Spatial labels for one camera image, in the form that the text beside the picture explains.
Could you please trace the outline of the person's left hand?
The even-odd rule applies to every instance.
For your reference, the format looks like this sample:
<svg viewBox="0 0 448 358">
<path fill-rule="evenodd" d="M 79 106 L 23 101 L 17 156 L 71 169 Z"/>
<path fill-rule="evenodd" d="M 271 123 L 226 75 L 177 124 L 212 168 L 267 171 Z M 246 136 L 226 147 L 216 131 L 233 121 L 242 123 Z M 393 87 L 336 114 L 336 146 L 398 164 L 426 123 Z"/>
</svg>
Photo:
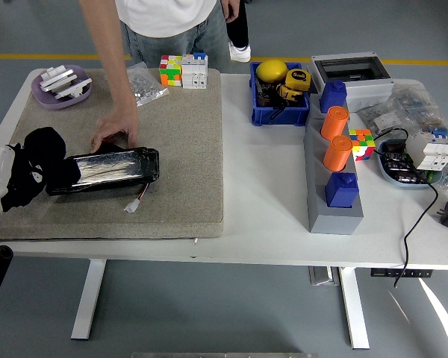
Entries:
<svg viewBox="0 0 448 358">
<path fill-rule="evenodd" d="M 233 22 L 240 12 L 240 0 L 221 0 L 223 15 L 227 23 Z"/>
</svg>

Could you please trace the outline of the person's right hand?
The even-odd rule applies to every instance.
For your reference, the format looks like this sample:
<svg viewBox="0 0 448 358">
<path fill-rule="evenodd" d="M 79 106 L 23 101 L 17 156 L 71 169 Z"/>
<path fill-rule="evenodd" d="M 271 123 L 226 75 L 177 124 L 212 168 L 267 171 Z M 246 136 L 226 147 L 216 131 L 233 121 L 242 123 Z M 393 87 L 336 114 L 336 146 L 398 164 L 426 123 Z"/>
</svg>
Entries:
<svg viewBox="0 0 448 358">
<path fill-rule="evenodd" d="M 126 136 L 129 148 L 137 146 L 138 113 L 136 106 L 114 106 L 106 116 L 97 121 L 90 143 L 91 152 L 97 152 L 103 142 L 107 142 L 117 134 Z"/>
</svg>

